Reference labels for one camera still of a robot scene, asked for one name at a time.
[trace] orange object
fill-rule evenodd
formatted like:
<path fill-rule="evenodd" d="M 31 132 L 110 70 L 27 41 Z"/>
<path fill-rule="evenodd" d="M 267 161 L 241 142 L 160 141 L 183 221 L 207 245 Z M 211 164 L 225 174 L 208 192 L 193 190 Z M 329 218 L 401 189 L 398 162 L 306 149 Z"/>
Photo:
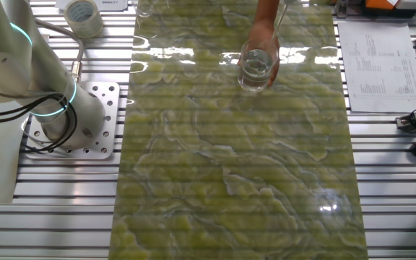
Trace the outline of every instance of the orange object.
<path fill-rule="evenodd" d="M 365 6 L 367 8 L 374 8 L 374 9 L 385 9 L 385 10 L 394 9 L 394 5 L 388 2 L 388 0 L 365 0 Z"/>

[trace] teal light ring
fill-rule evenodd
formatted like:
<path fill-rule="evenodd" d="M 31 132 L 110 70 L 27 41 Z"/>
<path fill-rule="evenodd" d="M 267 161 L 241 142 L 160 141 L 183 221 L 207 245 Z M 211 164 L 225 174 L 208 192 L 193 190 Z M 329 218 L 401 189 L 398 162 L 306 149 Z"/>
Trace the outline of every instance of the teal light ring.
<path fill-rule="evenodd" d="M 77 81 L 74 80 L 74 82 L 75 82 L 75 88 L 73 90 L 73 95 L 70 98 L 70 101 L 69 101 L 70 103 L 73 102 L 73 99 L 75 99 L 75 95 L 77 94 Z M 65 109 L 66 109 L 66 107 L 61 108 L 61 109 L 57 110 L 56 112 L 52 112 L 52 113 L 45 114 L 45 115 L 40 115 L 40 114 L 33 113 L 33 112 L 31 112 L 31 114 L 34 115 L 34 116 L 54 116 L 54 115 L 64 111 Z"/>
<path fill-rule="evenodd" d="M 28 39 L 28 41 L 30 42 L 30 44 L 32 45 L 32 47 L 33 47 L 33 42 L 32 42 L 32 39 L 30 38 L 30 36 L 28 36 L 28 34 L 24 31 L 24 30 L 22 30 L 22 29 L 20 29 L 20 27 L 18 27 L 18 26 L 16 26 L 15 24 L 13 24 L 13 23 L 11 23 L 11 26 L 12 26 L 12 28 L 14 28 L 15 30 L 18 30 L 20 33 L 22 33 L 27 39 Z"/>

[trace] white tape roll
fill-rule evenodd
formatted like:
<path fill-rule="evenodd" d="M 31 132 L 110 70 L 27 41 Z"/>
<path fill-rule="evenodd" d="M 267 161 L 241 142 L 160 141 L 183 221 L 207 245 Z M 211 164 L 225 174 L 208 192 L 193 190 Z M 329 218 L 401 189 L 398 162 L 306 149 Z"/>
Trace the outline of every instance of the white tape roll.
<path fill-rule="evenodd" d="M 93 0 L 73 0 L 64 10 L 66 22 L 73 33 L 81 38 L 98 35 L 104 27 L 97 4 Z"/>

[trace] human hand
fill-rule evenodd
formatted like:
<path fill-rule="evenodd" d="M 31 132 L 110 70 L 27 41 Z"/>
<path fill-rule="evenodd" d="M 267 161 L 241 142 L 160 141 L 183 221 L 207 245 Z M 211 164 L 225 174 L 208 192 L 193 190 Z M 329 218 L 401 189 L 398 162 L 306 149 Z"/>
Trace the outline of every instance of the human hand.
<path fill-rule="evenodd" d="M 253 27 L 251 28 L 250 34 L 248 35 L 249 40 L 261 40 L 269 42 L 272 38 L 272 35 L 274 34 L 274 24 L 267 22 L 267 21 L 258 21 L 253 23 Z M 277 50 L 280 49 L 279 40 L 277 37 L 274 40 L 274 45 L 277 48 Z M 277 77 L 277 72 L 279 71 L 279 65 L 280 60 L 277 57 L 277 63 L 274 65 L 274 68 L 272 69 L 271 77 L 269 78 L 269 81 L 267 84 L 270 86 L 272 83 L 274 83 L 275 78 Z"/>

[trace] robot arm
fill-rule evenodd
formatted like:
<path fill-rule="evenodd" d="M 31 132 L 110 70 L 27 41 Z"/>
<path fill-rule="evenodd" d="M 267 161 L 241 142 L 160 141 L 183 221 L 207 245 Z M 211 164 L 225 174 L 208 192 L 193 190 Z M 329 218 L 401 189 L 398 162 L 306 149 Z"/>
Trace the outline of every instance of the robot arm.
<path fill-rule="evenodd" d="M 52 141 L 61 138 L 77 118 L 74 134 L 62 147 L 75 150 L 86 147 L 102 129 L 103 104 L 83 90 L 64 64 L 43 39 L 27 0 L 0 1 L 0 103 L 16 100 L 27 105 L 40 93 L 57 92 L 69 101 L 72 110 L 55 100 L 47 100 L 32 110 Z"/>

